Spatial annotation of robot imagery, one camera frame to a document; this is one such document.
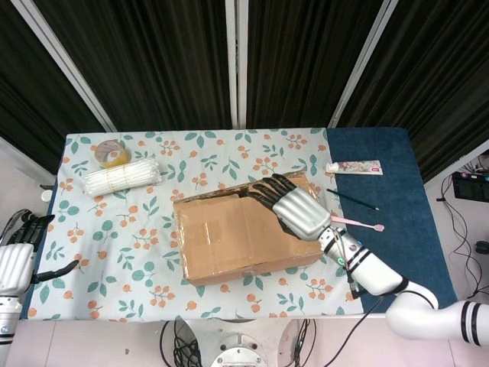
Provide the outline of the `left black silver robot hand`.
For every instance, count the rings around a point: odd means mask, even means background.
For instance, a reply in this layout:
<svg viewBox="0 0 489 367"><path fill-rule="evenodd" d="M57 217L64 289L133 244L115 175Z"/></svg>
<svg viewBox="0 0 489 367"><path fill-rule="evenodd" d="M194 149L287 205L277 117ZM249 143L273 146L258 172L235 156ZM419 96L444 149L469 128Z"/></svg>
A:
<svg viewBox="0 0 489 367"><path fill-rule="evenodd" d="M63 277L79 262L71 261L56 271L37 273L35 262L42 239L55 215L36 216L28 209L17 211L1 232L1 295L18 297L30 285Z"/></svg>

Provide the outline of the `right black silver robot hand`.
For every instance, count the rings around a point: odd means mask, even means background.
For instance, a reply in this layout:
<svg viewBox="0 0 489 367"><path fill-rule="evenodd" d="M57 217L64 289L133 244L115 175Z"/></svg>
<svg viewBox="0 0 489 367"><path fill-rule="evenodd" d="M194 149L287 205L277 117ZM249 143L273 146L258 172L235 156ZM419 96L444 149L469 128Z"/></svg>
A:
<svg viewBox="0 0 489 367"><path fill-rule="evenodd" d="M298 239L323 242L335 235L330 212L282 174L253 183L248 196L273 212L284 232Z"/></svg>

